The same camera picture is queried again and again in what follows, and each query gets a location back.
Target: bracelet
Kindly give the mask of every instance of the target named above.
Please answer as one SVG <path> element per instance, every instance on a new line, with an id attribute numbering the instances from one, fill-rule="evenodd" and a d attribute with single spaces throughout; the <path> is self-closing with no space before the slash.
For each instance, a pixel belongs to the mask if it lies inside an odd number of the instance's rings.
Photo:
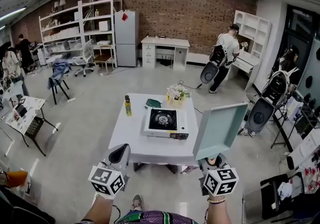
<path id="1" fill-rule="evenodd" d="M 208 197 L 207 201 L 208 201 L 210 204 L 218 205 L 218 204 L 221 204 L 221 203 L 223 203 L 224 201 L 226 201 L 226 198 L 223 197 L 223 199 L 221 199 L 221 200 L 211 200 L 211 199 Z"/>

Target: red brick wall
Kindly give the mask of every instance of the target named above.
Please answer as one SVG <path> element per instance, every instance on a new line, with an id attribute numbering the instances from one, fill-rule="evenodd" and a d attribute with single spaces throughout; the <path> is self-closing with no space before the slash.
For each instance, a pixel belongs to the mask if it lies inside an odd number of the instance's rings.
<path id="1" fill-rule="evenodd" d="M 78 0 L 66 0 L 66 8 Z M 54 0 L 30 13 L 12 27 L 12 37 L 23 33 L 29 41 L 41 41 L 39 16 L 51 12 Z M 234 20 L 235 10 L 256 14 L 256 0 L 123 0 L 123 8 L 139 11 L 139 38 L 146 35 L 187 39 L 190 52 L 209 54 L 220 33 Z"/>

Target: yellow bottle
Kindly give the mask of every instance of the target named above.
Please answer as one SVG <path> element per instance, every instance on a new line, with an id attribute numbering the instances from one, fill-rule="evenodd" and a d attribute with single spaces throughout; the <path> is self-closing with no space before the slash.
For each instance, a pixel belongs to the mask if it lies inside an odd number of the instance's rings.
<path id="1" fill-rule="evenodd" d="M 125 102 L 124 102 L 125 113 L 126 113 L 127 116 L 132 116 L 131 102 L 130 102 L 130 99 L 129 99 L 129 95 L 126 95 L 124 98 L 125 98 Z"/>

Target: fluorescent light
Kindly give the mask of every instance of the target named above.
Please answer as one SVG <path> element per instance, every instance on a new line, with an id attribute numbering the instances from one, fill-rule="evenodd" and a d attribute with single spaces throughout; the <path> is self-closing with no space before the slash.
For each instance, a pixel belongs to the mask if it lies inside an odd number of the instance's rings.
<path id="1" fill-rule="evenodd" d="M 6 14 L 6 15 L 2 16 L 2 17 L 0 17 L 0 21 L 2 21 L 2 20 L 4 20 L 4 19 L 8 18 L 8 17 L 9 17 L 9 16 L 11 16 L 11 15 L 14 15 L 14 14 L 20 13 L 20 12 L 24 11 L 25 9 L 26 9 L 26 7 L 23 7 L 23 8 L 18 9 L 18 10 L 14 10 L 14 11 L 12 11 L 12 12 L 10 12 L 10 13 L 8 13 L 8 14 Z"/>

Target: gray floor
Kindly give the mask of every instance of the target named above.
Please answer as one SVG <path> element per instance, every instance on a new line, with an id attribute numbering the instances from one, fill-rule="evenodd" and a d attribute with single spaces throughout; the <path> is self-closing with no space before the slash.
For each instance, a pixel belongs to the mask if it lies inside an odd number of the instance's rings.
<path id="1" fill-rule="evenodd" d="M 108 144 L 117 121 L 119 110 L 126 93 L 165 94 L 166 88 L 179 80 L 186 85 L 196 87 L 203 67 L 187 65 L 185 72 L 173 72 L 169 67 L 158 66 L 154 70 L 139 68 L 118 68 L 111 75 L 99 75 L 98 67 L 86 77 L 74 77 L 72 71 L 66 82 L 70 87 L 67 93 L 75 100 L 67 103 L 66 97 L 59 91 L 58 105 L 47 89 L 49 68 L 43 68 L 35 75 L 26 78 L 30 95 L 47 99 L 44 105 L 45 117 L 54 124 L 61 123 L 59 131 L 53 134 L 51 126 L 44 124 L 37 141 L 44 149 L 44 157 L 35 145 L 27 139 L 29 148 L 22 138 L 4 122 L 1 127 L 15 140 L 8 157 L 2 158 L 13 169 L 31 170 L 37 163 L 32 182 L 38 199 L 38 207 L 52 215 L 58 224 L 80 221 L 91 206 L 94 189 L 88 181 L 93 165 L 108 148 Z M 191 89 L 194 106 L 200 111 L 214 105 L 228 105 L 245 100 L 243 78 L 223 82 L 220 93 L 208 94 L 208 86 L 200 90 Z M 201 114 L 196 111 L 198 125 Z M 283 147 L 270 150 L 270 143 L 276 131 L 272 123 L 251 138 L 239 135 L 231 150 L 225 155 L 236 168 L 240 177 L 235 192 L 227 196 L 227 206 L 232 223 L 240 224 L 242 216 L 242 194 L 254 191 L 263 179 L 278 175 L 285 166 L 280 161 Z M 5 144 L 1 133 L 1 154 Z M 162 210 L 186 215 L 198 223 L 204 222 L 208 207 L 206 197 L 202 197 L 198 178 L 201 172 L 173 175 L 164 166 L 147 165 L 139 172 L 129 166 L 131 179 L 125 192 L 120 192 L 114 203 L 124 215 L 131 208 L 134 194 L 141 194 L 146 210 Z M 118 217 L 112 213 L 112 222 Z"/>

